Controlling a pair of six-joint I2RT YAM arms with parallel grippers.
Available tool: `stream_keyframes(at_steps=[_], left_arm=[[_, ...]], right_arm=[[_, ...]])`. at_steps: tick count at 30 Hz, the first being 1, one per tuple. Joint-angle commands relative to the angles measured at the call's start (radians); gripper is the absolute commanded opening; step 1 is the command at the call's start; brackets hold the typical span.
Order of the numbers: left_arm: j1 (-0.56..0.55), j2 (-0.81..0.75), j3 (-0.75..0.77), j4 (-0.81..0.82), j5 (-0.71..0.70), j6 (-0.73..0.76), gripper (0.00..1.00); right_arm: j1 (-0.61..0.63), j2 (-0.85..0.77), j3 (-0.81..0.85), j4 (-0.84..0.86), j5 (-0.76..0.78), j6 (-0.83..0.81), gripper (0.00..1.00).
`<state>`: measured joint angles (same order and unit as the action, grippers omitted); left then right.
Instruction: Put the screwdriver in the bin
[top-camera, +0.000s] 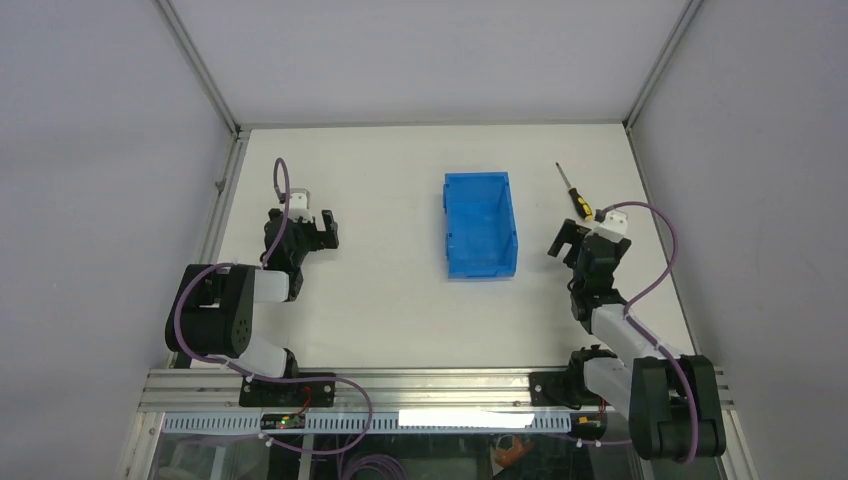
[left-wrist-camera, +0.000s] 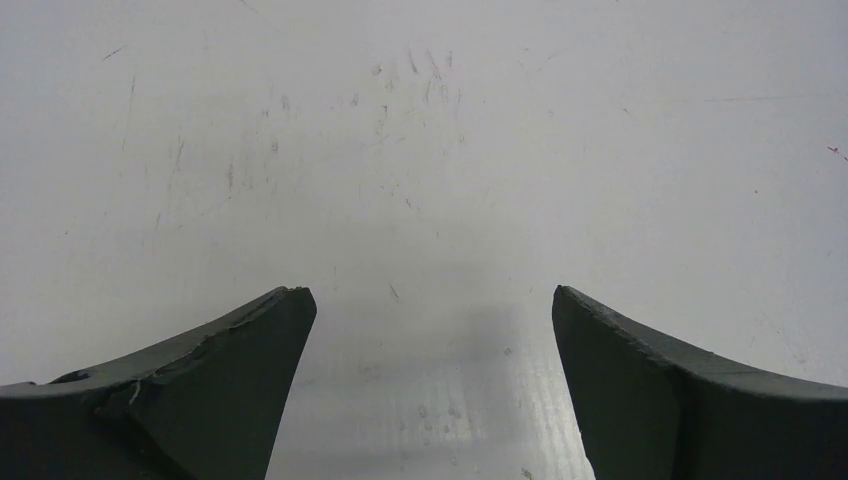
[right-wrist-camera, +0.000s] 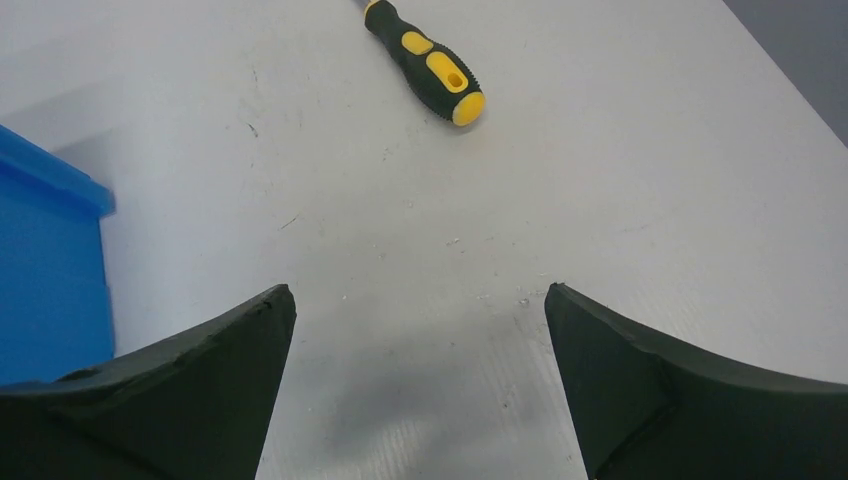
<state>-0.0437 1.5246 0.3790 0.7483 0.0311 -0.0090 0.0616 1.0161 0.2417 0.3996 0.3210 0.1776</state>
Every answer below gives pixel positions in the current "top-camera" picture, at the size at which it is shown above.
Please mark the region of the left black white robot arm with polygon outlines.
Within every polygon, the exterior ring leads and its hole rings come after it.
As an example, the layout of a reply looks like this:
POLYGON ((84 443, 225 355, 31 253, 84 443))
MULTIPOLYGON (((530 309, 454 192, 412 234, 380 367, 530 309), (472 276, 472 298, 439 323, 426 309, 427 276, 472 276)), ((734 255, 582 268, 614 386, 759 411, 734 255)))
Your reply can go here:
POLYGON ((264 226, 271 255, 266 268, 190 264, 185 269, 166 321, 166 345, 173 352, 195 353, 245 370, 238 400, 242 407, 306 410, 334 403, 333 373, 301 374, 290 349, 253 330, 255 304, 295 301, 307 255, 338 248, 332 212, 324 210, 321 217, 324 226, 319 228, 312 217, 284 218, 281 210, 271 209, 264 226))

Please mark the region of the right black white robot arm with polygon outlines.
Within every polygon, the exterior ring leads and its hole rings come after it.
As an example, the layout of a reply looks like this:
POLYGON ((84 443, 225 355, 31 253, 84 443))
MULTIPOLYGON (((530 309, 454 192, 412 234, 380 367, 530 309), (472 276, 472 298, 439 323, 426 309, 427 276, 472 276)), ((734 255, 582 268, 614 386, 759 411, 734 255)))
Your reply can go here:
POLYGON ((612 407, 628 422, 645 460, 720 457, 726 433, 715 368, 703 355, 664 345, 614 286, 631 246, 626 221, 608 215, 594 228, 563 222, 548 254, 565 255, 571 313, 599 344, 571 353, 568 364, 528 376, 534 407, 612 407))

